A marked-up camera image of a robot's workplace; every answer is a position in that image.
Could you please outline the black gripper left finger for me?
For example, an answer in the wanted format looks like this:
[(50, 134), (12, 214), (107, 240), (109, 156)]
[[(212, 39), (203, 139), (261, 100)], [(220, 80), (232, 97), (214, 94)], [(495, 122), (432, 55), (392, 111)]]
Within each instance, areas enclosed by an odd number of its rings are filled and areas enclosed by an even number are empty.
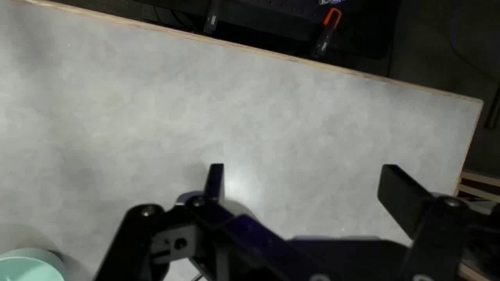
[(225, 223), (223, 165), (211, 164), (204, 189), (175, 206), (137, 204), (126, 211), (93, 281), (162, 281), (173, 261), (189, 259), (215, 279), (214, 229)]

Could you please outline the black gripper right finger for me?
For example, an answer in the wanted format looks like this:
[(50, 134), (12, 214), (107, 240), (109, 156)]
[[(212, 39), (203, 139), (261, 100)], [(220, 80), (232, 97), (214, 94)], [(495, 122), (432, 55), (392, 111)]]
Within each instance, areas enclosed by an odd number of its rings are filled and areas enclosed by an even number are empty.
[(456, 281), (467, 240), (464, 203), (432, 195), (395, 164), (381, 167), (376, 197), (412, 240), (403, 281)]

